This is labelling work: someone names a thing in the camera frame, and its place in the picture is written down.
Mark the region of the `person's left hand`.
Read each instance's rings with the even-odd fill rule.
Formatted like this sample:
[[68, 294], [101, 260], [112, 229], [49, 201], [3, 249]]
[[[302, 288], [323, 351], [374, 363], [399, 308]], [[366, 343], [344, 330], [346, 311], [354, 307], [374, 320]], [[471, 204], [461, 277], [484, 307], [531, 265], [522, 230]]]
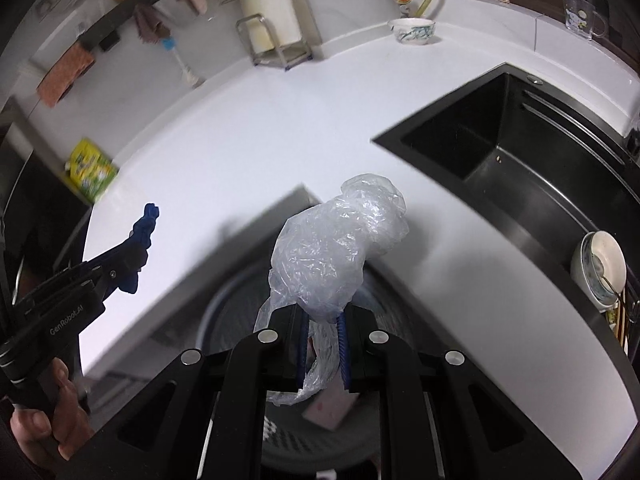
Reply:
[[78, 402], [77, 389], [66, 364], [51, 362], [58, 388], [52, 417], [31, 408], [16, 408], [10, 420], [12, 434], [26, 457], [36, 466], [59, 472], [94, 435], [89, 416]]

